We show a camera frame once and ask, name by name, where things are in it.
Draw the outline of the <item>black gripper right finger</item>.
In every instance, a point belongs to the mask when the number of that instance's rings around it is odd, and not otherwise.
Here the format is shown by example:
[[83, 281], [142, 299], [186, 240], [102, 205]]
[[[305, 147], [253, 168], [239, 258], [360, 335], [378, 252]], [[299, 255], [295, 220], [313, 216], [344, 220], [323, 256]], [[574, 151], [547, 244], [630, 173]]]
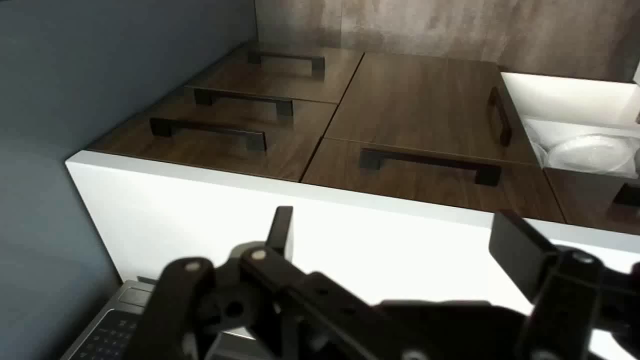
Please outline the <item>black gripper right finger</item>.
[[640, 278], [551, 244], [513, 212], [496, 212], [488, 252], [532, 305], [516, 341], [522, 360], [594, 360], [594, 330], [640, 358]]

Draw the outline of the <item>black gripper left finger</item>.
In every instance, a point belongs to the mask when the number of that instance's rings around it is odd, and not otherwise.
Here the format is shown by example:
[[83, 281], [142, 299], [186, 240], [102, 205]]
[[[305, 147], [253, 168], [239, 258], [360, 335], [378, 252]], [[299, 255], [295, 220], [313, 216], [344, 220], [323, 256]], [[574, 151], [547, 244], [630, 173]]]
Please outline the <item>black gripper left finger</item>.
[[238, 244], [221, 266], [192, 256], [159, 274], [126, 347], [126, 360], [218, 357], [227, 330], [245, 330], [273, 360], [372, 360], [370, 309], [287, 258], [292, 206], [278, 206], [261, 243]]

